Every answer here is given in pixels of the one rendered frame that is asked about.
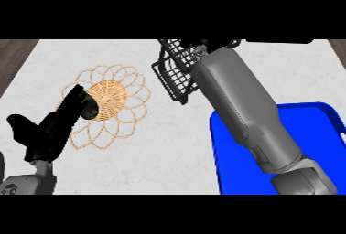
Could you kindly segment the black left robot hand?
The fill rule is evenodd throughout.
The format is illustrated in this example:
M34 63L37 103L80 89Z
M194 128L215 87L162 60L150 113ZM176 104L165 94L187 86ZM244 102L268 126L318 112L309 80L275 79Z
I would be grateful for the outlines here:
M21 114L11 114L8 123L14 140L27 147L24 160L54 162L60 157L71 136L71 128L88 106L88 93L76 85L60 104L58 109L34 124Z

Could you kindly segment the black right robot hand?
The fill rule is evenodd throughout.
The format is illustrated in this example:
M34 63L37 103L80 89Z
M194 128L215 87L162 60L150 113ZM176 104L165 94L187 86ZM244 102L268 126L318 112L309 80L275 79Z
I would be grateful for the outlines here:
M199 56L205 56L215 52L221 47L230 43L228 39L200 39L197 41L196 53Z

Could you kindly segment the flower-shaped wicker placemat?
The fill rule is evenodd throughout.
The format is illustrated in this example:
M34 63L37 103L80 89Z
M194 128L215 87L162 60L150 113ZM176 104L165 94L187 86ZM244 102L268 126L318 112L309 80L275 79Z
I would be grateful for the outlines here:
M89 146L107 150L116 140L134 136L136 125L148 115L151 90L147 78L135 66L117 63L82 70L61 91L63 97L67 97L76 85L86 89L86 94L100 106L100 112L73 128L71 147L76 150Z

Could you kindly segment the blue tray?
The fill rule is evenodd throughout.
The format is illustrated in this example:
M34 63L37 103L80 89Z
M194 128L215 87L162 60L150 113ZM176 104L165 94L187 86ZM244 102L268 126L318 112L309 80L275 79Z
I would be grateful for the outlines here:
M346 121L324 102L278 104L278 115L304 154L321 165L346 195ZM228 132L219 115L210 117L213 158L222 195L275 195L274 174L262 172L256 159Z

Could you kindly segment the dark green round fruit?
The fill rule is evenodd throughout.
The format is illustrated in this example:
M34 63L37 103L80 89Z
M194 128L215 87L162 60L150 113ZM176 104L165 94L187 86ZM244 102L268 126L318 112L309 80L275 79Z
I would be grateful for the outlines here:
M86 120L94 120L100 114L100 105L95 99L88 95L83 101L85 109L82 111L82 117Z

